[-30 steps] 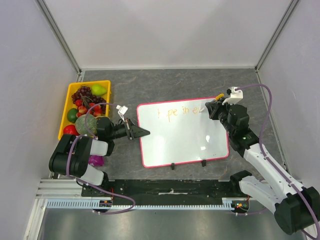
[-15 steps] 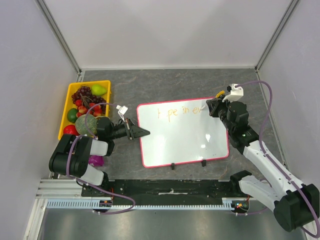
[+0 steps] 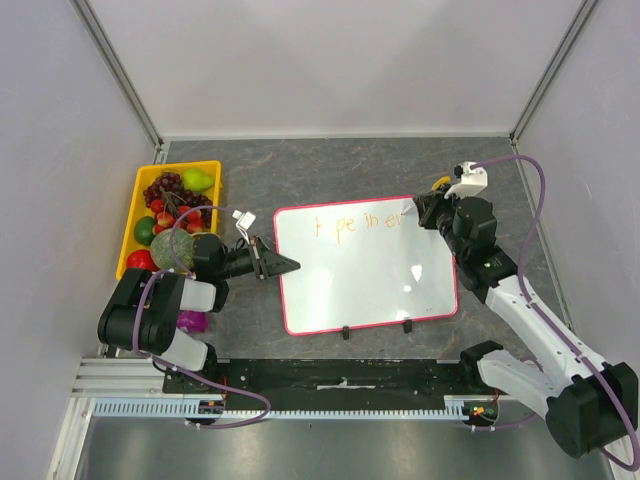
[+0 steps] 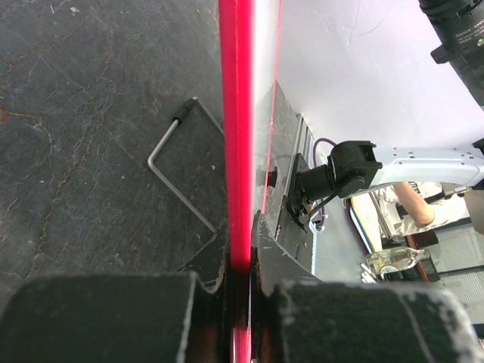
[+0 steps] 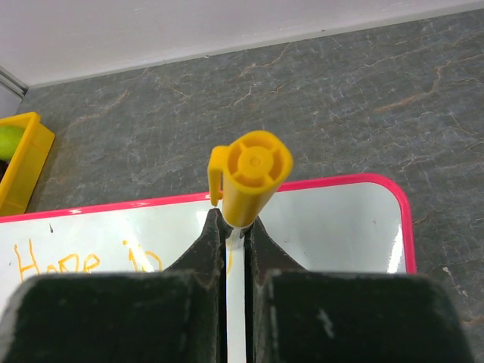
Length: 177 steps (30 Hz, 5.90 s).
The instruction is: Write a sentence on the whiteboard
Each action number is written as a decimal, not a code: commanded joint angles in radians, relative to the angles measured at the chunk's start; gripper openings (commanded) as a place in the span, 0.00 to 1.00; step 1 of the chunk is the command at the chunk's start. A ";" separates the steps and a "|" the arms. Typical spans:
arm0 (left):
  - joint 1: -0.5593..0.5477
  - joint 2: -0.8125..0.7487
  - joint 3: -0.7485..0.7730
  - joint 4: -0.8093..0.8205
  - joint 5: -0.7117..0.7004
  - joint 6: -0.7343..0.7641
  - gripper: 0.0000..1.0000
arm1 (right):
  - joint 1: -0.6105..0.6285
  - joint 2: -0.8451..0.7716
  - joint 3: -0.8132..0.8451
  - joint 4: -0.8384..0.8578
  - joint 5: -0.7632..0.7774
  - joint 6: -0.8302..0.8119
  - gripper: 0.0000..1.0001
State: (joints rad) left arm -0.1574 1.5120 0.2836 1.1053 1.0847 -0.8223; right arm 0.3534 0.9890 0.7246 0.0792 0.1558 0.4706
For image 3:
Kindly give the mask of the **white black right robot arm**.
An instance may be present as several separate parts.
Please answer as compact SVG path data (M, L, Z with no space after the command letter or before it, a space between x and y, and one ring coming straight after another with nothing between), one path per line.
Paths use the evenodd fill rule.
M594 352L539 299L498 246L490 202L458 199L451 189L444 184L413 197L418 224L440 234L464 287L510 326L537 361L531 366L485 341L462 352L460 386L473 394L491 387L514 397L545 421L555 442L573 458L624 437L637 453L636 373Z

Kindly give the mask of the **pink framed whiteboard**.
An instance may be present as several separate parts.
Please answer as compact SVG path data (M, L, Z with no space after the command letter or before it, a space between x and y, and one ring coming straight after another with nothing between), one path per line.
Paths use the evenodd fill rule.
M292 336L453 316L455 260L421 228L409 196L305 205L273 216L279 254L299 263L280 278Z

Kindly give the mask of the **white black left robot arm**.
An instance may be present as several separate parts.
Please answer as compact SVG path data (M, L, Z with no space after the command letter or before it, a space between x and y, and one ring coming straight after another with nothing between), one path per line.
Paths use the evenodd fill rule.
M231 278L253 274L266 280L300 268L299 262L270 250L258 237L230 250L217 235L203 235L195 241L195 279L169 271L155 275L127 269L99 319L98 338L109 347L183 368L190 387L198 393L211 392L220 378L215 349L182 331L179 315L219 312Z

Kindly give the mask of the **yellow capped marker pen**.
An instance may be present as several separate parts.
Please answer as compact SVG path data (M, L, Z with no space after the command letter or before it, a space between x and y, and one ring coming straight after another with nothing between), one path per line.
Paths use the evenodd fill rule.
M438 179L427 193L418 194L412 197L412 203L405 207L401 215L407 215L411 210L415 209L419 217L422 217L431 207L437 205L444 198L450 188L451 178L443 176Z

